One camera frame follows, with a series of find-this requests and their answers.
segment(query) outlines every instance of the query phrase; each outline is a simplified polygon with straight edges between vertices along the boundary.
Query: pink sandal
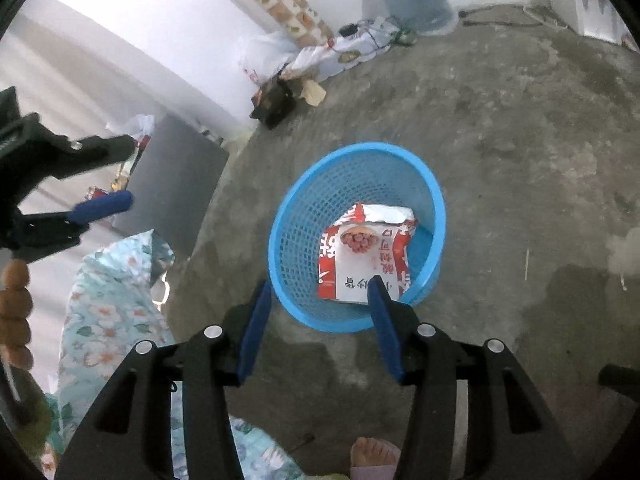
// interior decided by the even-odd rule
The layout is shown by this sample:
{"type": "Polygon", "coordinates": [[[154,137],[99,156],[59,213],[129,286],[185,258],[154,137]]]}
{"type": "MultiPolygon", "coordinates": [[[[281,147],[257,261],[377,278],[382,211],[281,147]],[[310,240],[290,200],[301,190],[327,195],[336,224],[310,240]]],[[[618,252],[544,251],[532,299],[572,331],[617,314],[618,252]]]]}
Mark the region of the pink sandal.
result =
{"type": "MultiPolygon", "coordinates": [[[[364,467],[351,467],[351,480],[393,480],[396,474],[396,468],[398,468],[398,461],[400,460],[400,450],[392,443],[377,438],[377,441],[385,445],[391,455],[396,458],[396,463],[393,465],[373,465],[364,467]]],[[[353,446],[351,446],[351,463],[353,464],[353,446]]]]}

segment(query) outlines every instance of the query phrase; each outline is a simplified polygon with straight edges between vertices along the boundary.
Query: blue plastic container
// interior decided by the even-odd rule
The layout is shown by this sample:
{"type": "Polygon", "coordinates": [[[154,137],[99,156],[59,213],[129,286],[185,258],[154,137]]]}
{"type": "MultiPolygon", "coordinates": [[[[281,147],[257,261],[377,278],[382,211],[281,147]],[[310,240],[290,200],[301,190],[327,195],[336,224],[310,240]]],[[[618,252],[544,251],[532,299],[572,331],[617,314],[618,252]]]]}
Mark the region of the blue plastic container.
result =
{"type": "Polygon", "coordinates": [[[419,227],[407,249],[412,285],[401,302],[424,300],[440,272],[444,199],[423,161],[384,142],[353,144],[327,155],[289,190],[269,239],[269,273],[280,302],[299,322],[323,332],[373,327],[367,305],[318,298],[320,237],[356,202],[414,210],[419,227]]]}

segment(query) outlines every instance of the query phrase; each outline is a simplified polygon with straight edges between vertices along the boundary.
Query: bare foot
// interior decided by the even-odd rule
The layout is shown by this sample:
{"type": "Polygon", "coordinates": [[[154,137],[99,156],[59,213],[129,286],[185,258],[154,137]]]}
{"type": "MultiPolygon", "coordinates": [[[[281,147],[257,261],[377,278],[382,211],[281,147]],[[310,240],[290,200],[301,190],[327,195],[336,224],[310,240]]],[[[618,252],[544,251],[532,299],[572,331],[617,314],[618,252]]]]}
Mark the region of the bare foot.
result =
{"type": "Polygon", "coordinates": [[[395,465],[398,462],[388,446],[375,438],[361,436],[351,449],[351,466],[395,465]]]}

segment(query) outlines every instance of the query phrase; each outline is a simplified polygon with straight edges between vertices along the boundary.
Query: light blue floral cloth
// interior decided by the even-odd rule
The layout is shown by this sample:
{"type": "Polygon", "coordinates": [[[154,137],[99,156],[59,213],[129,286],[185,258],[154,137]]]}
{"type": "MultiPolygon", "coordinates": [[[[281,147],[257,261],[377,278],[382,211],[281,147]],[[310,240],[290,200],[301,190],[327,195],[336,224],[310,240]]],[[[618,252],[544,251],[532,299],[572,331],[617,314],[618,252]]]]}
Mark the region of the light blue floral cloth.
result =
{"type": "MultiPolygon", "coordinates": [[[[58,414],[50,446],[62,452],[98,393],[142,339],[174,344],[150,288],[173,263],[169,246],[152,231],[126,238],[84,259],[68,303],[58,371],[58,414]]],[[[247,480],[305,479],[296,463],[263,430],[230,417],[247,480]]],[[[172,395],[174,475],[187,479],[181,389],[172,395]]]]}

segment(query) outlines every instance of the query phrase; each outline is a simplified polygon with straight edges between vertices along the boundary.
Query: metal bolt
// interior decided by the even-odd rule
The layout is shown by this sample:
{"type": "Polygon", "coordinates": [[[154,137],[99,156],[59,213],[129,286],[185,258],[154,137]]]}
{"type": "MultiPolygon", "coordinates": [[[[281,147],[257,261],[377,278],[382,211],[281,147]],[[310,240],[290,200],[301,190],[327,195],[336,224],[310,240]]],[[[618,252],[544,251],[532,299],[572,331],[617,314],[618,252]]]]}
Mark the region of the metal bolt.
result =
{"type": "Polygon", "coordinates": [[[421,323],[418,325],[418,334],[423,337],[433,337],[436,335],[436,327],[429,323],[421,323]]]}
{"type": "Polygon", "coordinates": [[[207,326],[204,329],[204,337],[208,337],[209,339],[215,339],[222,335],[222,327],[218,325],[207,326]]]}
{"type": "Polygon", "coordinates": [[[486,346],[495,354],[499,354],[504,350],[504,343],[499,339],[490,339],[486,346]]]}
{"type": "Polygon", "coordinates": [[[148,354],[149,352],[151,352],[151,349],[153,347],[154,346],[151,344],[151,341],[140,341],[136,345],[136,352],[138,352],[140,355],[148,354]]]}

